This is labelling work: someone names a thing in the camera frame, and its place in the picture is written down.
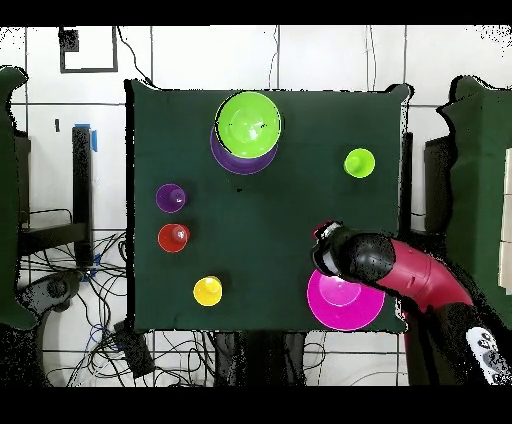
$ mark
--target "green table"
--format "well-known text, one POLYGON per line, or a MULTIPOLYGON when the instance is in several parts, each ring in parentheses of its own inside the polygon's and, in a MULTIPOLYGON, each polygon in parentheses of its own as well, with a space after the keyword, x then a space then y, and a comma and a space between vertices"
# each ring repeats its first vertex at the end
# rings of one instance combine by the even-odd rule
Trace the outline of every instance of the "green table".
MULTIPOLYGON (((239 176, 212 156, 217 108, 233 91, 157 91, 133 80, 135 173, 135 327, 146 329, 326 329, 309 310, 312 230, 328 219, 396 235, 401 103, 406 85, 387 93, 265 91, 284 129, 274 161, 239 176), (358 180, 343 170, 354 148, 373 152, 375 171, 358 180), (177 183, 189 195, 178 213, 155 203, 177 183), (168 223, 191 230, 178 254, 162 251, 168 223), (196 281, 215 275, 221 302, 196 303, 196 281)), ((404 331, 395 299, 386 297, 364 331, 404 331)))

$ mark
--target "dark green tablecloth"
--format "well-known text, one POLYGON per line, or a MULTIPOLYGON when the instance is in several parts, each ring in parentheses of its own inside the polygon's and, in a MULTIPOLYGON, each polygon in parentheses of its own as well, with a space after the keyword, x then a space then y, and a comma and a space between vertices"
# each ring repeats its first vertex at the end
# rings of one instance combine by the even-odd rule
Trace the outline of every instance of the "dark green tablecloth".
POLYGON ((442 109, 458 150, 450 174, 448 257, 471 275, 512 329, 512 296, 498 286, 505 154, 512 147, 512 91, 486 87, 473 77, 457 79, 452 91, 453 103, 442 109))
MULTIPOLYGON (((213 158, 210 131, 232 91, 157 91, 132 81, 135 125, 135 326, 137 329, 325 329, 306 299, 313 271, 312 230, 328 220, 396 234, 400 105, 406 85, 388 93, 265 92, 284 130, 277 155, 262 172, 237 176, 213 158), (343 160, 357 147, 376 158, 373 174, 349 177, 343 160), (189 194, 176 214, 155 204, 165 183, 189 194), (167 223, 191 230, 186 248, 163 252, 167 223), (199 306, 192 289, 218 276, 215 307, 199 306)), ((364 330, 404 330, 387 297, 364 330)))

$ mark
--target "grout line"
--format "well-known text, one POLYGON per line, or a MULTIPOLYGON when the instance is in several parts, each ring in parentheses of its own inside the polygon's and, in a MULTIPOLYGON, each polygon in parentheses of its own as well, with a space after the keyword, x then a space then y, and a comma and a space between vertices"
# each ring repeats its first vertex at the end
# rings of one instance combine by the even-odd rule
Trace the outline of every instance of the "grout line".
POLYGON ((92 231, 126 231, 126 228, 93 228, 92 231))
POLYGON ((407 25, 404 25, 404 81, 407 74, 407 25))
POLYGON ((153 67, 154 67, 154 65, 153 65, 153 27, 152 26, 149 27, 149 38, 151 40, 151 48, 150 48, 150 57, 151 57, 151 59, 150 59, 150 66, 151 66, 150 67, 150 76, 151 76, 151 82, 154 84, 154 82, 153 82, 153 67))
MULTIPOLYGON (((155 364, 155 330, 153 330, 153 364, 155 364)), ((156 369, 153 370, 153 387, 156 387, 156 369)))
POLYGON ((400 364, 400 335, 396 335, 396 380, 395 385, 398 387, 398 371, 399 371, 399 364, 400 364))
MULTIPOLYGON (((117 350, 105 350, 106 353, 118 353, 117 350)), ((153 359, 155 354, 183 354, 188 353, 188 350, 153 350, 153 359)), ((215 354, 215 350, 207 350, 207 353, 215 354)), ((83 354, 83 350, 66 350, 66 349, 43 349, 43 353, 79 353, 83 354)), ((320 351, 316 350, 305 350, 304 353, 317 355, 320 351)), ((340 351, 329 351, 325 352, 326 355, 334 354, 334 355, 396 355, 397 352, 340 352, 340 351)), ((398 352, 400 355, 405 355, 405 352, 398 352)))
POLYGON ((34 103, 11 103, 13 106, 126 106, 126 103, 66 103, 66 102, 55 102, 55 103, 40 103, 40 102, 34 102, 34 103))
MULTIPOLYGON (((27 48, 27 34, 28 28, 25 27, 25 73, 28 75, 28 48, 27 48)), ((25 132, 28 137, 28 77, 25 83, 25 132)), ((30 219, 27 223, 27 228, 30 230, 30 219)), ((32 284, 32 266, 31 262, 28 263, 28 284, 32 284)))
MULTIPOLYGON (((304 353, 309 353, 309 354, 315 354, 315 355, 318 355, 319 353, 321 353, 320 350, 305 350, 304 353)), ((398 352, 400 355, 405 355, 405 352, 398 352)), ((336 354, 336 355, 396 355, 397 352, 340 352, 340 351, 335 351, 335 350, 331 350, 329 352, 325 352, 326 355, 329 355, 329 354, 336 354)))

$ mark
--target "blue tape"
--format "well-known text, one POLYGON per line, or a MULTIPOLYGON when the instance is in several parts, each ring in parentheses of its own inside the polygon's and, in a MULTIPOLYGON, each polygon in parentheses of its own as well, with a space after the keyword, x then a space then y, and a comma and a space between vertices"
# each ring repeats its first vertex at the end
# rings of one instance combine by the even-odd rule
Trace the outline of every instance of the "blue tape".
POLYGON ((98 141, 97 141, 97 137, 96 137, 96 130, 94 130, 91 134, 91 146, 92 146, 92 150, 94 152, 98 151, 98 141))

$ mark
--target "wire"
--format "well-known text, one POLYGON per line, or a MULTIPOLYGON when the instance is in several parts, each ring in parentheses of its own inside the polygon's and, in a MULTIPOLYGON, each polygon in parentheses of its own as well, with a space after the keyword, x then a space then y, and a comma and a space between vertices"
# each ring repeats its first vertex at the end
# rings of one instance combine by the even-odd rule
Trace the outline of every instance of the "wire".
POLYGON ((364 26, 364 49, 366 53, 366 91, 370 91, 370 62, 368 61, 368 25, 364 26))
MULTIPOLYGON (((119 355, 117 355, 116 357, 114 357, 112 359, 117 359, 117 358, 120 358, 121 356, 124 356, 124 353, 120 353, 119 355)), ((99 371, 95 371, 94 374, 92 374, 89 378, 82 381, 80 384, 76 385, 75 387, 80 387, 80 386, 84 385, 85 383, 87 383, 88 381, 92 380, 94 377, 96 377, 98 372, 103 371, 109 364, 110 364, 110 362, 106 361, 106 363, 101 368, 99 368, 99 371)))
POLYGON ((370 25, 370 40, 372 41, 372 55, 373 55, 373 86, 372 91, 375 91, 375 82, 377 80, 377 59, 375 57, 375 47, 373 45, 373 29, 370 25))
POLYGON ((157 87, 155 84, 153 84, 153 81, 151 81, 150 78, 148 78, 140 69, 139 67, 137 66, 137 56, 135 56, 135 52, 133 51, 132 47, 125 41, 125 39, 123 38, 123 35, 121 34, 121 28, 116 26, 117 28, 117 32, 119 33, 119 39, 121 40, 121 42, 126 46, 128 47, 128 49, 132 52, 132 56, 133 56, 133 65, 135 66, 135 69, 139 72, 139 74, 141 74, 143 77, 144 77, 144 81, 146 83, 148 83, 149 85, 151 85, 152 87, 154 88, 158 88, 159 90, 161 90, 161 88, 157 87))
POLYGON ((323 345, 321 345, 320 343, 306 343, 304 345, 304 350, 306 349, 306 346, 309 346, 309 345, 316 345, 316 346, 319 346, 320 349, 322 349, 322 359, 320 359, 320 362, 318 364, 315 364, 315 365, 312 365, 310 367, 306 367, 304 368, 304 371, 308 371, 308 370, 311 370, 313 368, 316 368, 316 367, 319 367, 320 365, 322 365, 322 363, 325 361, 325 358, 327 356, 327 353, 325 352, 325 348, 323 345))
POLYGON ((352 384, 350 384, 350 386, 354 386, 356 383, 359 383, 361 380, 364 380, 365 378, 367 377, 371 377, 372 375, 377 375, 377 374, 401 374, 401 375, 407 375, 406 372, 395 372, 395 371, 377 371, 377 372, 372 372, 371 374, 367 374, 359 379, 357 379, 356 381, 354 381, 352 384))
POLYGON ((372 85, 372 91, 375 91, 375 83, 377 81, 377 59, 375 57, 375 45, 373 43, 373 28, 372 25, 365 25, 365 52, 366 52, 366 90, 370 91, 370 63, 369 63, 369 53, 372 52, 373 57, 373 85, 372 85), (368 48, 368 32, 370 33, 370 40, 372 47, 371 49, 368 48))
POLYGON ((71 211, 69 209, 46 209, 43 211, 32 211, 30 212, 30 215, 36 214, 36 213, 46 213, 46 212, 67 212, 69 214, 69 222, 73 223, 73 215, 71 214, 71 211))
POLYGON ((276 42, 276 52, 274 53, 274 55, 272 56, 272 60, 270 61, 270 72, 268 73, 268 88, 270 89, 270 76, 272 75, 272 67, 274 65, 274 59, 275 57, 277 56, 277 52, 278 52, 278 43, 277 43, 277 40, 276 40, 276 32, 277 32, 277 25, 276 27, 274 28, 274 41, 276 42))

